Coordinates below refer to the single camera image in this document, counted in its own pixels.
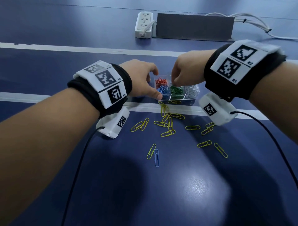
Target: hand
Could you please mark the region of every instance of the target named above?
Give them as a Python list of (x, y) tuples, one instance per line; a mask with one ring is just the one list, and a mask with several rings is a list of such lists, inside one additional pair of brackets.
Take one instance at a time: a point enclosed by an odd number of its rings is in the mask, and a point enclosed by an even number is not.
[(139, 60), (131, 60), (120, 64), (120, 66), (127, 71), (132, 81), (132, 90), (130, 96), (137, 97), (147, 95), (157, 100), (162, 99), (162, 94), (155, 88), (149, 86), (150, 82), (149, 72), (158, 75), (158, 69), (154, 63), (147, 63)]
[(178, 56), (172, 69), (172, 84), (192, 86), (204, 82), (204, 68), (214, 52), (215, 49), (190, 51)]

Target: left hand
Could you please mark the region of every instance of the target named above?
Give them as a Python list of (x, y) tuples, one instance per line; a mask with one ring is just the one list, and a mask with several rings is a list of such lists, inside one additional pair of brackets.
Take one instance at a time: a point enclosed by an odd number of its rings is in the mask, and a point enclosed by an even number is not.
[(158, 75), (158, 69), (154, 63), (133, 59), (120, 64), (120, 66), (127, 71), (132, 81), (132, 90), (129, 96), (147, 95), (157, 100), (162, 99), (162, 94), (148, 84), (150, 82), (149, 72)]

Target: black wristband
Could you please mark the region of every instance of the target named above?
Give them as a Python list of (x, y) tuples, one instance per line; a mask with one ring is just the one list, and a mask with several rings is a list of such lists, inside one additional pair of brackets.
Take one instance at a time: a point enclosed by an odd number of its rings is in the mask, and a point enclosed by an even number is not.
[(230, 45), (226, 44), (220, 47), (209, 58), (204, 68), (205, 87), (228, 102), (231, 102), (234, 97), (248, 100), (258, 82), (284, 62), (286, 56), (278, 52), (268, 54), (257, 65), (252, 67), (236, 85), (210, 69), (220, 53)]
[[(113, 68), (122, 77), (127, 95), (132, 90), (132, 81), (129, 74), (119, 65), (112, 64)], [(81, 77), (77, 77), (67, 83), (69, 88), (75, 88), (100, 112), (100, 117), (105, 117), (110, 114), (118, 113), (123, 104), (127, 101), (127, 97), (122, 98), (109, 108), (105, 109), (101, 103), (98, 93), (89, 84), (89, 82)]]

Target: white stripe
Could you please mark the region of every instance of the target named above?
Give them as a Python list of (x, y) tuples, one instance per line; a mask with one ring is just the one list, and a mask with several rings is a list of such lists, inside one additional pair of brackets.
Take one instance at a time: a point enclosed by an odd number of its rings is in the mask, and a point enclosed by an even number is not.
[[(50, 96), (47, 95), (37, 95), (37, 94), (24, 94), (24, 93), (6, 93), (0, 92), (0, 101), (10, 101), (10, 102), (22, 102), (22, 103), (38, 103)], [(158, 103), (136, 103), (136, 102), (126, 102), (124, 104), (132, 112), (152, 112), (160, 113), (160, 105)], [(188, 115), (199, 115), (207, 116), (205, 112), (198, 106), (186, 106), (186, 105), (171, 105), (168, 104), (170, 112)], [(268, 120), (260, 111), (257, 110), (244, 110), (238, 109), (238, 111), (245, 112), (254, 116), (259, 120)], [(250, 117), (238, 114), (236, 118), (241, 119), (251, 119)]]
[(91, 52), (91, 53), (109, 53), (109, 54), (124, 54), (124, 55), (142, 55), (142, 56), (168, 56), (178, 57), (184, 52), (172, 51), (156, 51), (156, 50), (137, 50), (137, 49), (105, 49), (91, 47), (75, 47), (75, 46), (48, 46), (48, 45), (26, 45), (14, 43), (0, 42), (0, 48), (7, 49), (31, 49), (31, 50), (48, 50), (48, 51), (63, 51), (63, 52)]

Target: wristband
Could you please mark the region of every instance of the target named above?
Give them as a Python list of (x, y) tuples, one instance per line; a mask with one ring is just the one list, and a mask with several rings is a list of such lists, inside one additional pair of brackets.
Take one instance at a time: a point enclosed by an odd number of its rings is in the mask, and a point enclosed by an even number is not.
[(67, 83), (100, 112), (100, 118), (118, 113), (132, 90), (128, 73), (119, 65), (98, 61), (80, 71)]
[(226, 44), (212, 54), (205, 66), (205, 87), (228, 102), (234, 97), (248, 100), (258, 82), (285, 59), (275, 45), (250, 40)]

